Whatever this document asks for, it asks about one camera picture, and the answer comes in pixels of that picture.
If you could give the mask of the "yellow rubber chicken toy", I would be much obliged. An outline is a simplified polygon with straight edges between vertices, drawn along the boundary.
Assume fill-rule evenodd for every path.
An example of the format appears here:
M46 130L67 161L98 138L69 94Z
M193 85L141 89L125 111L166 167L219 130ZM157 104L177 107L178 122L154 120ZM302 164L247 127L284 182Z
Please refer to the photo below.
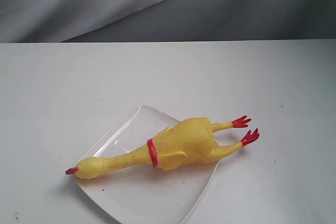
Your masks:
M138 165L152 165L172 170L193 163L214 163L253 143L259 131L248 131L237 143L227 146L215 144L215 132L244 128L251 121L242 116L227 123L212 123L209 118L190 118L169 126L149 139L143 146L112 158L88 157L65 171L81 179L93 179L111 172Z

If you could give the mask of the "white square plate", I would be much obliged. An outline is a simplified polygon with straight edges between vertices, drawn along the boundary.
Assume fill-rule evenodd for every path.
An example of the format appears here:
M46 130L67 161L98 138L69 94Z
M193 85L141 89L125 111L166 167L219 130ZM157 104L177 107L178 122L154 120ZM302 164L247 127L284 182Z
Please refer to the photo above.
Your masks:
M142 146L178 120L147 105L134 108L116 123L82 159L115 157ZM205 193L217 163L192 164L164 171L152 165L128 167L79 187L119 223L184 223Z

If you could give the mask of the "grey backdrop cloth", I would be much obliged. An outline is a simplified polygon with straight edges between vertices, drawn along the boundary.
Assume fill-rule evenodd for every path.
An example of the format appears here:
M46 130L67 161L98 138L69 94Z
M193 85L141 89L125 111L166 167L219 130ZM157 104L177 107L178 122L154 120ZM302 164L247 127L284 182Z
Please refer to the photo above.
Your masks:
M334 37L335 0L1 0L1 42Z

